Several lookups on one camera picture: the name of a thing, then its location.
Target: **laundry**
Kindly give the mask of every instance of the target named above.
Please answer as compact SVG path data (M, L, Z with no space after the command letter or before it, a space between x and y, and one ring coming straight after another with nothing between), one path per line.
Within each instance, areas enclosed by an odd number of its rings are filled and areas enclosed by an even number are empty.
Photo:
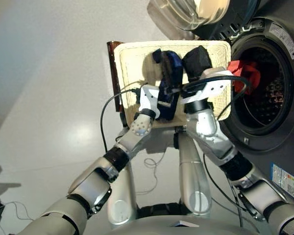
M233 75L244 77L250 82L251 86L245 91L245 94L251 94L258 87L261 75L257 70L256 62L234 60L230 62L227 69L230 70ZM244 83L241 81L234 81L233 84L236 93L239 93L244 87Z

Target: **sticker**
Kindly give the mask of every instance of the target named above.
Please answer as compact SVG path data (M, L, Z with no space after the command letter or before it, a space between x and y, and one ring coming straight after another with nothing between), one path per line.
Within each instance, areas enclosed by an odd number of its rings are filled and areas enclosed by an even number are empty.
M289 51L290 57L292 60L294 59L294 42L290 35L279 25L276 23L272 23L269 29L269 33L272 33L274 36L279 38L284 46Z
M294 176L272 163L271 180L294 198Z

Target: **concrete floor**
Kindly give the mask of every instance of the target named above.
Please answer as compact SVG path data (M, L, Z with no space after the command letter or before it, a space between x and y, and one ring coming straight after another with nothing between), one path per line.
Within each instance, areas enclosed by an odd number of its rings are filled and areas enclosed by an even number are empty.
M99 116L113 94L106 42L166 40L149 18L147 3L148 0L0 1L3 202L23 202L29 215L36 218L65 196L72 180L104 154ZM111 105L104 120L109 147L121 127ZM161 155L148 157L157 160ZM145 157L142 151L133 160L139 191L155 183L152 170L144 167ZM210 167L218 183L230 193L223 174ZM139 206L179 200L177 150L167 150L157 176L157 188L138 196ZM212 186L211 192L234 210ZM25 217L21 206L18 211ZM213 205L211 217L238 225L237 216L217 205ZM16 234L28 223L18 220L13 204L9 204L0 225L6 234ZM267 234L265 224L257 226ZM84 234L101 235L109 230L104 208L88 221Z

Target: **wicker basket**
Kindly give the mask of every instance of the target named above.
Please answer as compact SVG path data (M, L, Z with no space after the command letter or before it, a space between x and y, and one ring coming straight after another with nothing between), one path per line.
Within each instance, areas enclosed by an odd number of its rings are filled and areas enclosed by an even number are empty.
M125 43L116 47L114 50L115 63L118 72L119 85L121 91L139 88L143 84L159 86L162 79L161 66L154 62L152 53L157 50L175 51L180 58L187 52L203 46L207 49L212 66L227 68L231 60L231 48L227 42L223 41L156 41L142 43ZM186 73L183 74L183 84L188 83ZM231 100L231 87L209 101L213 102L214 114L218 116L220 112ZM139 105L136 104L136 95L125 93L122 95L122 102L125 109L127 124L130 126L134 120L134 115L138 111ZM228 108L220 120L226 119L230 114ZM155 121L153 128L174 127L186 124L186 115L183 112L183 105L179 102L176 108L174 119L171 121Z

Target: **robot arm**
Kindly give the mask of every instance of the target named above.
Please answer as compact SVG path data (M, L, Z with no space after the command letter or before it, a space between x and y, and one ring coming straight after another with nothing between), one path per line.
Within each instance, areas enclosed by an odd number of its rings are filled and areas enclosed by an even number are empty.
M194 97L183 100L187 113L187 134L198 142L203 153L240 190L240 200L255 219L265 218L274 234L294 234L294 205L289 204L283 193L222 133L206 96L200 97L205 91L207 87Z
M20 235L81 235L87 219L100 211L111 195L110 183L135 156L160 114L157 109L159 89L144 85L141 106L129 131L112 149L91 164L71 185L68 195L49 207Z

